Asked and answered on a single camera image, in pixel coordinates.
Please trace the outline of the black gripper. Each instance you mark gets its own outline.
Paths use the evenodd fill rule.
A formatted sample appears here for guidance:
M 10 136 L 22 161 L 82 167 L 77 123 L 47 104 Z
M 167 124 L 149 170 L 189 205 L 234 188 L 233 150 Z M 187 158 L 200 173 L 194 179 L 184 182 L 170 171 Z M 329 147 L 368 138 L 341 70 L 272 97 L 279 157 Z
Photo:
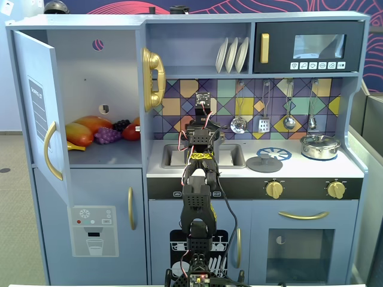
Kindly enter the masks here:
M 213 147 L 223 126 L 211 120 L 212 111 L 206 104 L 195 106 L 195 119 L 186 124 L 188 147 Z

